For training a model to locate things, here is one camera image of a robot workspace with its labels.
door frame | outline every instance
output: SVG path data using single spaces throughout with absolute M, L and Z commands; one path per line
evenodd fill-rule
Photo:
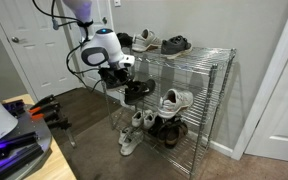
M 262 84 L 256 95 L 250 113 L 246 119 L 242 132 L 232 152 L 231 158 L 240 160 L 249 144 L 253 133 L 259 123 L 266 106 L 273 94 L 273 91 L 283 73 L 284 67 L 288 62 L 288 20 L 280 40 L 272 56 L 270 65 L 266 71 Z
M 5 48 L 8 56 L 10 57 L 18 75 L 20 76 L 28 94 L 32 97 L 34 102 L 37 102 L 37 97 L 33 91 L 33 88 L 31 86 L 30 82 L 28 81 L 19 60 L 17 59 L 16 54 L 13 51 L 13 48 L 12 48 L 11 44 L 9 43 L 8 38 L 6 36 L 6 33 L 4 32 L 4 29 L 3 29 L 1 24 L 0 24 L 0 40 L 2 41 L 2 44 Z

white trim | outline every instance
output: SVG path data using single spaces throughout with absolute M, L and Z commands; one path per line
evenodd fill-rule
M 261 87 L 257 93 L 251 111 L 246 119 L 244 128 L 240 134 L 237 144 L 232 152 L 231 158 L 239 160 L 243 155 L 256 125 L 259 122 L 274 88 L 288 61 L 288 20 L 284 27 L 281 38 L 277 44 L 271 63 L 267 69 Z
M 28 81 L 28 79 L 27 79 L 27 77 L 26 77 L 26 75 L 24 73 L 24 70 L 22 69 L 21 64 L 19 63 L 19 61 L 18 61 L 18 59 L 17 59 L 17 57 L 16 57 L 16 55 L 15 55 L 15 53 L 14 53 L 14 51 L 13 51 L 11 45 L 10 45 L 10 43 L 8 42 L 7 36 L 6 36 L 5 32 L 4 32 L 3 27 L 1 26 L 1 24 L 0 24 L 0 39 L 1 39 L 1 41 L 2 41 L 2 43 L 4 45 L 4 47 L 5 47 L 5 50 L 6 50 L 7 54 L 9 55 L 13 65 L 14 65 L 18 75 L 20 76 L 20 78 L 21 78 L 21 80 L 22 80 L 27 92 L 30 94 L 30 96 L 32 97 L 33 101 L 37 102 L 37 98 L 36 98 L 36 95 L 35 95 L 35 93 L 33 91 L 33 88 L 31 87 L 31 85 L 30 85 L 30 83 L 29 83 L 29 81 Z
M 232 153 L 233 153 L 233 149 L 229 148 L 229 147 L 226 147 L 224 146 L 223 144 L 220 144 L 220 143 L 217 143 L 215 141 L 211 141 L 210 143 L 210 148 L 226 155 L 226 156 L 232 156 Z
M 192 132 L 192 131 L 189 131 L 188 133 L 188 137 L 191 138 L 192 140 L 194 139 L 197 139 L 197 134 L 195 132 Z M 202 137 L 202 141 L 203 141 L 203 144 L 206 144 L 207 143 L 207 137 Z M 232 152 L 233 152 L 233 149 L 227 147 L 227 146 L 224 146 L 223 144 L 220 144 L 218 142 L 215 142 L 215 141 L 211 141 L 210 142 L 210 148 L 230 157 L 232 155 Z

gray sneaker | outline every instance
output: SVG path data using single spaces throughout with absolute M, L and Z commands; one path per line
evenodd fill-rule
M 145 29 L 142 34 L 134 35 L 132 50 L 137 52 L 144 52 L 147 50 L 160 48 L 162 41 L 155 36 L 152 31 Z
M 177 56 L 188 54 L 192 51 L 191 43 L 187 42 L 186 38 L 176 36 L 168 41 L 163 41 L 161 54 L 167 59 L 175 59 Z

white door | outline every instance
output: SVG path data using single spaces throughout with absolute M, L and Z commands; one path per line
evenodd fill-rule
M 64 14 L 68 17 L 75 17 L 73 12 L 64 4 L 62 3 Z M 110 10 L 110 1 L 109 0 L 92 0 L 92 8 L 91 8 L 91 18 L 93 19 L 93 25 L 89 28 L 89 35 L 92 36 L 94 33 L 102 28 L 109 28 L 113 29 L 113 22 L 112 22 L 112 15 Z M 79 45 L 81 40 L 81 33 L 80 29 L 76 24 L 70 25 L 70 35 L 72 37 L 73 46 L 76 47 Z M 75 52 L 77 57 L 77 61 L 81 71 L 88 70 L 91 68 L 97 67 L 90 67 L 86 65 L 81 59 L 81 52 L 77 50 Z M 107 63 L 104 63 L 102 67 L 108 67 Z M 95 85 L 95 83 L 100 80 L 100 76 L 97 73 L 98 71 L 89 71 L 83 74 L 83 80 L 85 84 L 91 88 Z M 96 86 L 96 89 L 102 91 L 101 83 Z M 112 97 L 119 98 L 119 94 L 117 92 L 108 92 L 108 94 Z
M 246 153 L 288 161 L 288 63 Z
M 51 9 L 51 0 L 37 0 L 37 4 L 43 10 Z M 0 23 L 37 99 L 78 86 L 66 68 L 69 48 L 63 29 L 53 30 L 51 18 L 40 13 L 32 1 L 0 0 Z

wooden table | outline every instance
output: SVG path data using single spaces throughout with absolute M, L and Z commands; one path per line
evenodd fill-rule
M 29 94 L 10 98 L 3 102 L 10 102 L 19 99 L 23 99 L 25 104 L 35 104 Z M 52 153 L 41 169 L 25 179 L 76 179 L 54 138 L 52 138 L 50 149 L 52 150 Z

